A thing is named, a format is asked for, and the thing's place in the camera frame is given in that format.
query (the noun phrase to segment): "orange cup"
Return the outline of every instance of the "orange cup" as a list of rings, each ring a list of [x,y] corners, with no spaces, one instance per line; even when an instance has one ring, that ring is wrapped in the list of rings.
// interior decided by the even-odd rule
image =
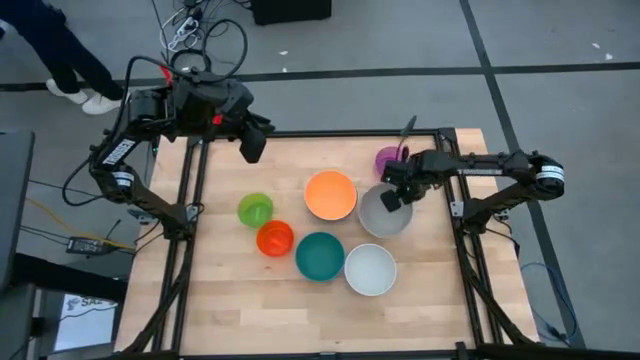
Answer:
[[[268,256],[282,256],[293,246],[293,230],[282,221],[272,220],[264,224],[256,236],[258,249]]]
[[[304,190],[304,201],[323,220],[339,220],[351,213],[358,202],[356,187],[345,174],[329,170],[315,174]]]

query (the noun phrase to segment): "wooden tabletop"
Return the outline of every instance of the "wooden tabletop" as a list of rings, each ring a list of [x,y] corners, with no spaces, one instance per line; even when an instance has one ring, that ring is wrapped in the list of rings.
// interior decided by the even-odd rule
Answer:
[[[459,129],[457,134],[462,153],[487,152],[480,130]],[[385,240],[369,235],[355,211],[344,220],[327,222],[315,218],[305,206],[307,180],[325,169],[347,174],[361,197],[378,183],[373,165],[376,152],[394,144],[393,137],[269,139],[258,164],[245,163],[238,143],[212,144],[181,353],[431,350],[451,349],[456,341],[473,347],[442,189],[430,190],[414,203],[411,224]],[[408,145],[412,152],[435,148],[430,136],[410,137]],[[151,189],[168,201],[177,196],[184,149],[185,141],[163,141],[158,152]],[[474,197],[497,191],[494,178],[469,178],[469,188]],[[385,247],[398,266],[391,291],[379,297],[358,295],[343,274],[329,283],[313,283],[298,272],[292,255],[262,255],[255,245],[256,232],[236,215],[238,202],[251,192],[272,198],[274,218],[291,224],[296,242],[308,233],[326,231],[340,239],[347,252],[362,243]],[[493,220],[488,227],[507,232]],[[537,339],[511,242],[490,233],[481,239],[496,300],[527,336]],[[167,251],[168,241],[158,239],[136,256],[116,350],[135,338],[156,308]],[[478,303],[484,333],[490,339],[479,298]],[[174,314],[175,305],[168,317],[165,344],[172,335]]]

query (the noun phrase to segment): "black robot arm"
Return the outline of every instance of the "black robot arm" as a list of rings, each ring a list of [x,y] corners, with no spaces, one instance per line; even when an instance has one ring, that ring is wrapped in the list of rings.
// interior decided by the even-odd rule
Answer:
[[[124,159],[143,141],[165,136],[241,139],[245,160],[259,160],[270,121],[253,114],[249,90],[235,80],[216,81],[213,74],[192,71],[175,78],[170,86],[136,91],[113,131],[91,147],[89,172],[104,197],[119,204],[136,205],[155,216],[170,240],[190,240],[192,225],[182,204],[170,204],[150,191]]]
[[[564,194],[564,169],[550,157],[537,152],[512,154],[452,156],[424,150],[407,161],[387,162],[382,181],[396,185],[395,191],[381,195],[387,210],[395,211],[420,200],[431,187],[439,187],[455,175],[505,176],[516,183],[485,199],[472,198],[452,205],[452,213],[462,219],[465,230],[484,233],[493,214],[511,209],[525,201],[552,200]]]

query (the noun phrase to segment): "sneaker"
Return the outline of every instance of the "sneaker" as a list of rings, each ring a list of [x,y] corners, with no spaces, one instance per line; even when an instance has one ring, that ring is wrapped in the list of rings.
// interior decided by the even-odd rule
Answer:
[[[102,115],[119,108],[121,102],[122,100],[111,100],[101,94],[95,94],[82,105],[82,111],[89,115]]]
[[[82,90],[78,91],[75,94],[63,93],[62,90],[58,89],[58,85],[56,85],[56,82],[53,79],[47,80],[45,84],[47,85],[47,89],[49,89],[49,92],[52,93],[53,95],[59,96],[59,97],[66,97],[67,99],[73,101],[78,105],[84,103],[88,99],[87,94],[85,94],[85,92]]]

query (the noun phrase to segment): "plastic bowl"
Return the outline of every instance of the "plastic bowl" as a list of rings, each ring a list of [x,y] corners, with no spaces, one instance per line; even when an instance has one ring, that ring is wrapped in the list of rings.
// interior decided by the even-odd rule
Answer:
[[[335,236],[316,232],[305,236],[296,249],[296,265],[307,279],[329,281],[344,265],[344,248]]]
[[[376,244],[362,244],[351,250],[344,264],[349,286],[366,296],[379,296],[396,281],[396,262],[391,253]]]
[[[401,203],[400,209],[389,212],[380,200],[380,195],[395,190],[390,184],[378,184],[367,191],[360,200],[358,217],[360,223],[371,235],[382,238],[399,234],[413,216],[413,206]]]
[[[358,192],[351,179],[339,171],[315,174],[304,190],[309,210],[323,220],[339,220],[349,215],[358,202]]]
[[[293,230],[283,221],[269,221],[258,231],[256,243],[258,249],[265,255],[285,255],[293,246]]]
[[[387,146],[378,151],[376,154],[376,171],[378,175],[384,173],[384,166],[387,164],[387,161],[397,160],[397,155],[399,155],[397,146]]]
[[[238,217],[240,222],[259,229],[273,215],[273,202],[263,193],[253,193],[246,195],[238,205]]]

